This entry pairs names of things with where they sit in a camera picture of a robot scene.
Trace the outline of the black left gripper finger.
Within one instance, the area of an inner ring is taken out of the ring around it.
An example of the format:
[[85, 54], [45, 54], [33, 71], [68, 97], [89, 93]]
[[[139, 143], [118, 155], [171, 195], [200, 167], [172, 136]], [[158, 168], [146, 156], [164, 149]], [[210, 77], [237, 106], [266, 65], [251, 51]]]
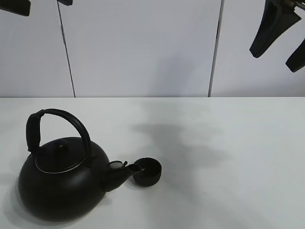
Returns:
[[64, 4], [64, 5], [72, 5], [73, 4], [73, 0], [58, 0], [58, 2], [60, 2], [61, 4]]
[[0, 0], [0, 9], [28, 17], [30, 15], [31, 2], [29, 0]]

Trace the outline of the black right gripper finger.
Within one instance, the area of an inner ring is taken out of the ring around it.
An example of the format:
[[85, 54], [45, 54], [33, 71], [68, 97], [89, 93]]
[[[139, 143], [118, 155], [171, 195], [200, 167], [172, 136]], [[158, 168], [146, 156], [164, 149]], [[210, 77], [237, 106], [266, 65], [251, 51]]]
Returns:
[[300, 0], [266, 0], [262, 20], [249, 49], [253, 57], [259, 58], [285, 31], [301, 20], [295, 8]]
[[302, 69], [305, 66], [305, 45], [300, 44], [300, 46], [291, 54], [285, 64], [293, 73]]

